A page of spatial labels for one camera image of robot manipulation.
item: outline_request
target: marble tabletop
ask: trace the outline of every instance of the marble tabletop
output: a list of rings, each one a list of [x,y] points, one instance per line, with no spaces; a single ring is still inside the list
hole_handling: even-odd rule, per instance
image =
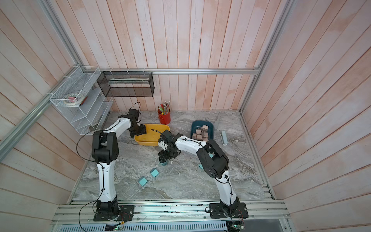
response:
[[[105,128],[112,125],[119,115],[126,112],[112,112]],[[159,124],[156,111],[143,111],[142,123]],[[205,120],[214,124],[214,140],[229,158],[229,175],[234,191],[240,200],[264,198],[254,166],[252,152],[239,120],[237,111],[173,111],[168,124],[171,132],[190,136],[194,120]],[[223,146],[221,131],[227,134],[228,145]],[[166,166],[159,163],[159,147],[140,146],[125,131],[118,138],[119,156],[115,165],[115,188],[119,200],[154,199],[208,199],[219,200],[215,182],[198,165],[198,157],[182,152]],[[157,168],[154,178],[150,171]],[[138,180],[144,176],[148,183],[142,187]],[[88,163],[78,183],[73,200],[95,200],[99,195],[97,166]]]

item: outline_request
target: blue tray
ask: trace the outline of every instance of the blue tray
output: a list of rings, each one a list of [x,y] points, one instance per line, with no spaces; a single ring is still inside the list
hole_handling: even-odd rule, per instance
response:
[[[207,129],[207,132],[209,133],[209,139],[214,139],[214,125],[211,122],[202,120],[196,120],[192,123],[191,134],[189,137],[192,138],[193,133],[196,133],[196,129],[202,127],[203,125],[207,125],[209,127]]]

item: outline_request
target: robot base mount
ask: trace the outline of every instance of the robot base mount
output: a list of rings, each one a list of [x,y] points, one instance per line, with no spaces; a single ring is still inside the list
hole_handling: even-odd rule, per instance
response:
[[[111,213],[105,213],[105,212],[96,212],[94,215],[94,222],[106,222],[115,219],[114,221],[131,221],[133,219],[133,212],[134,212],[134,205],[120,205],[118,206],[120,208],[118,217],[115,219],[115,216],[113,216]]]
[[[228,209],[223,203],[210,203],[210,217],[211,218],[248,218],[246,204],[240,202],[232,215],[229,215]]]

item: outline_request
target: aluminum rail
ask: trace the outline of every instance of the aluminum rail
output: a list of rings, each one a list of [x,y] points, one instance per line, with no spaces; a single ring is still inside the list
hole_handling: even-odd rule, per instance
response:
[[[56,16],[53,8],[50,5],[49,0],[37,0],[46,17],[49,19],[50,23],[56,30],[57,34],[61,38],[62,42],[65,44],[67,50],[69,51],[71,57],[74,59],[76,64],[65,74],[69,76],[78,64],[81,64],[81,59],[78,56],[74,46],[72,45],[69,37],[64,31],[62,25],[59,23],[58,17]],[[57,85],[50,91],[53,93],[56,91],[61,83],[65,81],[67,77],[62,78]],[[12,131],[10,131],[6,138],[0,144],[0,162],[7,156],[7,154],[14,148],[14,146],[21,140],[21,138],[27,133],[27,131],[34,125],[34,123],[39,119],[39,117],[46,111],[46,109],[51,105],[50,97],[51,94],[46,94],[41,101],[21,120],[21,122],[16,125]]]
[[[247,220],[254,219],[289,219],[290,215],[282,200],[243,200],[249,213]],[[79,211],[86,204],[80,202],[73,205],[60,205],[52,219],[52,225],[78,224]],[[136,222],[182,222],[203,220],[230,220],[230,218],[212,219],[205,208],[210,203],[219,201],[208,200],[160,200],[118,202],[119,205],[134,205],[133,220]],[[93,221],[94,212],[91,205],[81,210],[82,224],[96,223]]]
[[[72,73],[75,69],[75,66],[72,67],[66,76]],[[46,94],[43,99],[41,99],[41,101],[21,120],[21,122],[7,134],[6,138],[0,144],[0,162],[7,156],[7,154],[14,148],[14,146],[52,104],[50,101],[50,97],[52,96],[51,93],[56,91],[67,78],[68,77],[62,78],[50,91],[50,93]]]
[[[278,40],[280,39],[280,37],[283,33],[283,30],[285,29],[285,27],[287,25],[287,22],[288,22],[288,20],[291,16],[291,13],[292,13],[292,11],[295,7],[295,4],[296,4],[296,0],[288,0],[287,1],[286,5],[285,5],[285,9],[283,10],[283,13],[280,17],[278,25],[275,29],[275,32],[274,32],[273,36],[272,36],[272,39],[269,42],[268,49],[267,49],[266,53],[264,54],[263,60],[260,64],[260,66],[259,66],[260,67],[260,72],[254,77],[254,79],[251,83],[251,86],[250,86],[247,94],[245,95],[245,98],[243,100],[240,112],[244,112],[244,110],[246,109],[247,104],[248,104],[248,102],[251,98],[251,95],[252,95],[252,93],[253,93],[253,91],[256,87],[256,84],[259,81],[260,76],[262,75],[267,62],[268,62],[270,56],[272,55],[274,48],[277,46]]]
[[[255,142],[253,140],[253,137],[251,136],[251,133],[250,133],[248,127],[247,127],[246,121],[245,121],[245,119],[244,119],[244,117],[242,115],[239,115],[239,118],[240,118],[242,130],[243,130],[243,132],[244,132],[244,134],[246,136],[247,142],[249,143],[250,148],[251,148],[251,152],[253,154],[254,165],[255,165],[255,168],[257,170],[257,173],[258,173],[258,175],[259,175],[262,183],[267,185],[267,187],[269,189],[270,195],[272,196],[273,200],[275,200],[276,199],[276,195],[275,195],[275,193],[273,191],[273,186],[271,185],[271,183],[269,181],[267,172],[265,171],[263,162],[262,162],[262,160],[261,160],[261,158],[259,156],[259,152],[258,152],[258,150],[256,148],[256,145],[255,145]]]
[[[50,3],[50,0],[37,0],[37,2],[41,6],[50,23],[61,38],[62,42],[66,45],[66,48],[69,51],[71,57],[74,59],[76,65],[82,65],[81,58],[76,52],[75,47],[72,45],[70,38],[68,37],[66,31],[63,29],[63,26],[60,24],[57,14],[55,13]]]
[[[155,75],[161,74],[198,74],[198,75],[216,75],[216,74],[252,74],[257,75],[260,72],[259,68],[145,68],[145,69],[100,69],[103,71],[135,71],[135,72],[152,72]]]

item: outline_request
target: brown wooden block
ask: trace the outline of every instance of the brown wooden block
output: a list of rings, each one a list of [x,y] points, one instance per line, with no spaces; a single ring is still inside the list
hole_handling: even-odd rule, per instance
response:
[[[208,129],[209,127],[207,126],[207,125],[203,125],[202,127],[201,127],[201,131],[202,132],[207,132],[207,129]]]

